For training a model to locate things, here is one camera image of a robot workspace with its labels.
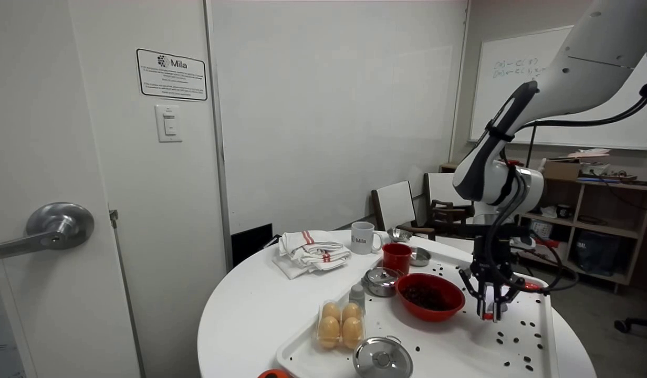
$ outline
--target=sign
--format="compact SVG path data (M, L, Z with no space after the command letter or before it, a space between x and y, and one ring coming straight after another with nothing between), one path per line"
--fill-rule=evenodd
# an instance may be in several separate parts
M146 97L207 98L204 60L138 48L136 67Z

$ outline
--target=metal bowl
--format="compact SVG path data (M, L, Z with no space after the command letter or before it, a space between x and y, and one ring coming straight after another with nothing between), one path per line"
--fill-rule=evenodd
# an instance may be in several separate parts
M353 353L361 378L410 378L412 358L396 338L365 338Z
M430 260L430 255L428 255L428 249L425 249L425 248L416 248L416 249L410 255L410 265L412 265L412 266L427 266L428 260Z
M399 275L383 266L365 271L361 283L372 296L389 298L394 296L394 281Z

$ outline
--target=cup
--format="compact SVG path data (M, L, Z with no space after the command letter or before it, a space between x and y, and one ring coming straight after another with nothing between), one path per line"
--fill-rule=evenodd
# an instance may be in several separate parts
M372 255L374 224L372 223L350 223L350 249L357 255Z
M396 273L399 277L408 275L412 248L405 244L385 244L383 249L383 266Z

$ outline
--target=black chair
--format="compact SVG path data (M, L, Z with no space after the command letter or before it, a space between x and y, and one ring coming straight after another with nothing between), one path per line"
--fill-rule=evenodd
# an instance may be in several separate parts
M642 328L647 328L647 320L641 320L641 318L625 318L625 320L618 320L613 325L615 325L615 329L619 329L622 333L629 333L629 331L632 331L632 325L642 325Z

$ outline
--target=door handle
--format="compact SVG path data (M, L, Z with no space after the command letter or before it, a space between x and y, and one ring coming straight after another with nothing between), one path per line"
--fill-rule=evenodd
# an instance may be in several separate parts
M70 249L90 239L92 215L80 203L52 201L32 213L25 237L0 244L0 259L39 249Z

